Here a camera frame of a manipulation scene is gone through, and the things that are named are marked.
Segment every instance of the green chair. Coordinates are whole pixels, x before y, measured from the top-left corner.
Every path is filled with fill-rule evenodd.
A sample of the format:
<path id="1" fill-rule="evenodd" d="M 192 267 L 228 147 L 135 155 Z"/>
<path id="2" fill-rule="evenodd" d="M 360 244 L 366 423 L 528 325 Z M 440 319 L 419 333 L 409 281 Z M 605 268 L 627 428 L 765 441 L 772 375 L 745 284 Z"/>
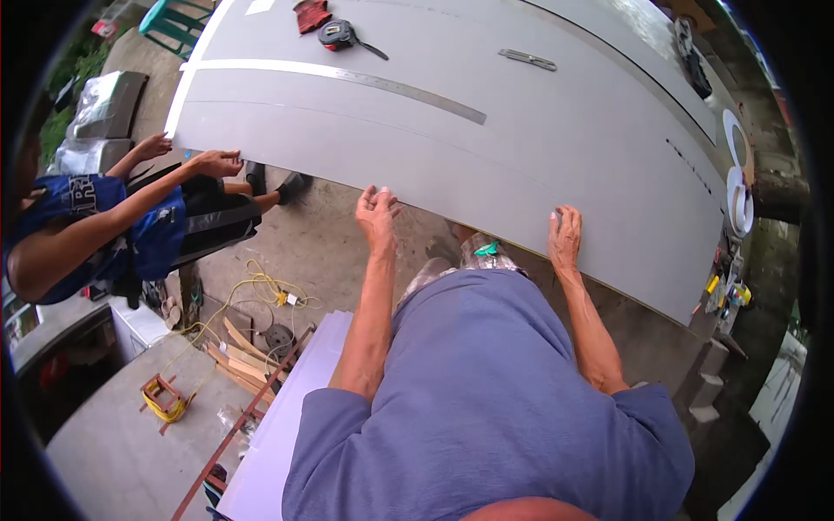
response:
<path id="1" fill-rule="evenodd" d="M 189 6 L 206 14 L 200 18 L 191 18 L 188 15 L 182 14 L 180 11 L 170 8 L 168 6 L 170 3 Z M 148 40 L 156 43 L 160 47 L 168 49 L 180 58 L 188 59 L 194 50 L 194 46 L 197 45 L 197 38 L 199 38 L 199 35 L 194 36 L 191 32 L 196 29 L 202 33 L 203 29 L 205 29 L 203 20 L 209 18 L 212 12 L 209 8 L 204 8 L 191 2 L 185 2 L 184 0 L 157 0 L 153 7 L 148 10 L 148 13 L 145 14 L 145 18 L 142 18 L 142 22 L 139 24 L 139 34 L 145 36 Z M 169 47 L 167 44 L 160 42 L 148 34 L 150 31 L 155 31 L 169 38 L 173 38 L 179 42 L 179 47 Z"/>

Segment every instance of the yellow tool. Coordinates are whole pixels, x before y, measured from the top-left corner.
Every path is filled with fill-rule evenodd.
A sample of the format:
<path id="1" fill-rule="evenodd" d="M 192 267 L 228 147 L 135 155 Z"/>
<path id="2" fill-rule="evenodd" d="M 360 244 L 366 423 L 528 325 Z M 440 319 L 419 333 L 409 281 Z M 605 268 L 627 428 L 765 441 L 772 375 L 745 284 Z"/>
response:
<path id="1" fill-rule="evenodd" d="M 712 292 L 713 292 L 713 291 L 715 291 L 715 289 L 716 289 L 716 286 L 717 286 L 717 285 L 718 285 L 718 275 L 716 275 L 716 276 L 715 276 L 715 277 L 714 277 L 714 278 L 710 281 L 710 283 L 706 285 L 706 288 L 704 288 L 704 289 L 706 290 L 706 292 L 707 292 L 707 293 L 709 293 L 710 295 L 712 295 Z"/>

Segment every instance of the rusty metal bar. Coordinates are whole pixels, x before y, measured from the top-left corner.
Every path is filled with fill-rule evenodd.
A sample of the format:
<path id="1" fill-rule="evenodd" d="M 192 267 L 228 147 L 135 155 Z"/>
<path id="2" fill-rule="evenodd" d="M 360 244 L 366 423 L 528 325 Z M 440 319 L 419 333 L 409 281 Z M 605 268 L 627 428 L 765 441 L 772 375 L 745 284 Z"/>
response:
<path id="1" fill-rule="evenodd" d="M 226 492 L 226 483 L 223 483 L 219 479 L 215 478 L 212 474 L 206 476 L 206 481 L 208 481 L 211 486 L 219 490 L 220 493 Z"/>
<path id="2" fill-rule="evenodd" d="M 229 431 L 229 433 L 226 434 L 226 437 L 223 438 L 223 441 L 220 442 L 220 445 L 217 447 L 217 450 L 214 451 L 214 454 L 212 454 L 211 458 L 208 460 L 208 463 L 206 463 L 206 466 L 203 467 L 203 471 L 200 473 L 197 479 L 194 480 L 193 485 L 191 485 L 191 488 L 188 489 L 188 493 L 185 494 L 182 503 L 180 503 L 177 507 L 177 511 L 173 513 L 171 521 L 179 521 L 179 519 L 183 517 L 185 509 L 188 507 L 188 504 L 191 503 L 191 500 L 194 498 L 194 495 L 200 490 L 200 487 L 203 484 L 203 480 L 205 480 L 206 477 L 209 476 L 209 472 L 211 472 L 211 469 L 214 466 L 214 464 L 217 463 L 217 460 L 220 459 L 220 455 L 223 454 L 223 451 L 226 450 L 226 448 L 229 446 L 229 443 L 232 441 L 234 434 L 240 430 L 240 428 L 244 424 L 244 421 L 246 421 L 249 415 L 254 410 L 256 410 L 255 408 L 258 406 L 258 402 L 260 402 L 261 397 L 263 397 L 264 393 L 266 393 L 266 390 L 272 387 L 272 384 L 275 382 L 276 379 L 278 379 L 278 375 L 287 366 L 287 362 L 289 361 L 289 359 L 298 352 L 299 347 L 301 347 L 301 344 L 313 331 L 315 331 L 315 324 L 311 323 L 309 326 L 307 326 L 307 329 L 304 331 L 304 334 L 301 335 L 299 341 L 295 343 L 295 345 L 293 346 L 293 350 L 290 351 L 286 357 L 284 357 L 284 361 L 281 363 L 281 365 L 279 365 L 272 372 L 272 374 L 269 375 L 269 378 L 267 379 L 264 386 L 261 387 L 257 394 L 255 394 L 255 397 L 252 399 L 252 402 L 249 403 L 249 406 L 247 406 L 247 408 L 244 410 L 244 413 L 240 415 L 238 421 L 234 423 L 234 426 Z"/>

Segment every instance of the yellow rope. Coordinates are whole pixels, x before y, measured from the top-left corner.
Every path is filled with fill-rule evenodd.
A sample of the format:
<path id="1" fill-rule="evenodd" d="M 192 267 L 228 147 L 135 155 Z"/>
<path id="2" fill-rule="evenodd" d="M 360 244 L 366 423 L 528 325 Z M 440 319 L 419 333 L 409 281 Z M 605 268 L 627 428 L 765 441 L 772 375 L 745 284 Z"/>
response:
<path id="1" fill-rule="evenodd" d="M 153 382 L 152 384 L 150 384 L 148 386 L 148 388 L 142 389 L 142 398 L 145 398 L 145 403 L 148 404 L 148 408 L 150 408 L 152 411 L 154 411 L 157 416 L 162 418 L 165 421 L 165 423 L 174 423 L 175 421 L 177 421 L 179 419 L 180 416 L 183 415 L 183 413 L 185 412 L 185 409 L 187 409 L 188 406 L 191 404 L 191 400 L 193 400 L 194 397 L 197 396 L 197 391 L 200 389 L 200 386 L 203 385 L 203 382 L 206 381 L 206 378 L 208 378 L 210 374 L 211 374 L 211 371 L 206 373 L 206 375 L 203 377 L 203 379 L 200 380 L 200 383 L 197 384 L 197 388 L 194 390 L 193 393 L 191 393 L 191 396 L 189 396 L 187 400 L 183 401 L 182 398 L 177 398 L 177 401 L 174 403 L 171 410 L 168 411 L 167 413 L 164 412 L 162 410 L 162 408 L 159 407 L 156 404 L 156 402 L 154 402 L 151 399 L 151 397 L 148 395 L 148 391 L 150 393 L 153 393 L 154 391 L 159 389 L 159 383 Z"/>
<path id="2" fill-rule="evenodd" d="M 259 271 L 257 271 L 257 272 L 251 271 L 249 269 L 249 264 L 250 263 L 254 263 L 255 266 L 258 267 Z M 223 306 L 220 309 L 218 309 L 211 316 L 211 318 L 208 319 L 208 323 L 211 323 L 214 320 L 214 317 L 216 317 L 221 312 L 225 311 L 231 305 L 232 296 L 234 295 L 234 292 L 237 291 L 238 288 L 240 288 L 241 286 L 243 286 L 246 283 L 252 283 L 252 290 L 255 292 L 256 295 L 258 295 L 258 298 L 260 298 L 261 301 L 263 301 L 267 304 L 275 304 L 277 306 L 282 306 L 282 305 L 287 303 L 287 293 L 281 291 L 281 287 L 279 286 L 279 284 L 283 284 L 284 286 L 290 286 L 291 288 L 295 288 L 300 293 L 299 301 L 293 306 L 293 310 L 295 310 L 295 308 L 307 308 L 308 307 L 307 302 L 311 299 L 319 300 L 316 297 L 308 297 L 307 293 L 305 293 L 303 289 L 299 288 L 295 284 L 291 284 L 291 283 L 285 282 L 283 280 L 270 277 L 268 274 L 266 274 L 264 272 L 264 269 L 261 268 L 260 264 L 258 264 L 258 261 L 256 261 L 253 258 L 246 261 L 246 271 L 249 272 L 249 275 L 251 275 L 252 278 L 242 280 L 239 283 L 234 285 L 234 287 L 232 288 L 232 291 L 229 292 L 229 297 L 226 298 L 226 302 L 223 304 Z M 257 286 L 258 283 L 265 283 L 267 285 L 268 290 L 274 295 L 274 298 L 264 297 L 258 291 L 258 286 Z M 290 319 L 292 320 L 293 314 L 290 313 L 289 316 L 290 316 Z M 203 336 L 203 333 L 206 330 L 208 330 L 212 335 L 214 335 L 214 337 L 217 339 L 218 343 L 221 342 L 219 335 L 217 335 L 207 324 L 202 323 L 202 322 L 195 322 L 191 326 L 187 327 L 186 329 L 182 329 L 180 331 L 171 331 L 170 333 L 164 334 L 161 337 L 155 338 L 154 340 L 151 341 L 151 343 L 149 344 L 149 347 L 151 345 L 154 345 L 158 340 L 165 339 L 172 334 L 184 335 L 188 331 L 190 331 L 191 329 L 196 328 L 197 326 L 202 326 L 203 328 L 200 330 L 198 335 L 196 337 L 194 337 L 194 339 L 191 342 L 189 342 L 188 345 L 186 345 L 185 348 L 183 348 L 183 350 L 180 351 L 177 354 L 177 356 L 171 358 L 171 361 L 168 362 L 168 364 L 163 368 L 163 370 L 159 372 L 160 378 L 162 377 L 162 374 L 169 367 L 171 367 L 171 364 L 174 363 L 174 361 L 177 358 L 179 358 L 180 356 L 185 354 L 185 352 L 188 351 L 188 348 L 193 346 L 194 343 L 197 342 L 197 340 L 200 337 Z M 295 324 L 294 323 L 292 324 L 292 327 L 293 327 L 292 331 L 293 331 L 293 338 L 294 338 L 295 337 Z M 163 410 L 148 396 L 147 392 L 144 389 L 142 391 L 142 396 L 143 396 L 143 398 L 145 398 L 145 403 L 148 404 L 148 407 L 152 411 L 154 411 L 157 416 L 159 416 L 161 419 L 163 419 L 166 423 L 173 423 L 173 422 L 176 422 L 179 419 L 179 417 L 183 415 L 183 413 L 185 412 L 185 409 L 188 408 L 188 406 L 191 404 L 191 400 L 193 400 L 194 396 L 197 394 L 197 390 L 200 389 L 200 386 L 203 385 L 203 382 L 206 381 L 206 378 L 208 378 L 210 374 L 211 374 L 211 371 L 206 373 L 206 375 L 203 377 L 203 379 L 200 380 L 200 383 L 197 385 L 197 388 L 194 390 L 193 393 L 191 393 L 191 396 L 189 396 L 187 400 L 183 401 L 182 399 L 178 399 L 177 402 L 171 408 L 171 410 L 168 411 L 167 413 L 163 412 Z M 156 391 L 158 388 L 159 388 L 159 384 L 154 383 L 154 384 L 151 385 L 151 389 L 149 389 L 149 390 L 152 393 L 152 392 Z"/>

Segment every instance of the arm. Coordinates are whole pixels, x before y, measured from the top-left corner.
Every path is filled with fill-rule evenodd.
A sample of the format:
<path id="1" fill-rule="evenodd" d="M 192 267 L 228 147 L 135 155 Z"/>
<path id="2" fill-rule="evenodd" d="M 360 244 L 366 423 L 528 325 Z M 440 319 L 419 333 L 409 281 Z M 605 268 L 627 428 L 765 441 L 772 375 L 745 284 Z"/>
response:
<path id="1" fill-rule="evenodd" d="M 66 228 L 48 228 L 18 243 L 8 257 L 8 274 L 15 293 L 37 302 L 93 253 L 130 228 L 154 205 L 195 173 L 215 178 L 233 176 L 243 165 L 239 152 L 202 153 L 115 207 L 83 218 Z"/>
<path id="2" fill-rule="evenodd" d="M 588 383 L 611 395 L 629 386 L 623 381 L 622 363 L 614 341 L 596 312 L 576 268 L 582 215 L 571 206 L 561 206 L 556 211 L 562 216 L 562 224 L 559 225 L 555 213 L 550 214 L 547 253 L 565 290 L 570 325 L 574 331 L 576 365 Z"/>
<path id="3" fill-rule="evenodd" d="M 368 187 L 359 198 L 356 221 L 370 246 L 362 295 L 354 313 L 331 388 L 360 394 L 371 401 L 382 382 L 391 346 L 391 307 L 394 297 L 394 259 L 397 239 L 393 219 L 399 208 L 387 188 Z"/>
<path id="4" fill-rule="evenodd" d="M 162 156 L 171 152 L 171 140 L 165 137 L 165 133 L 154 134 L 150 138 L 145 138 L 140 144 L 136 145 L 123 158 L 119 159 L 118 163 L 104 175 L 120 178 L 123 182 L 128 181 L 128 176 L 136 168 L 136 165 L 142 161 Z"/>

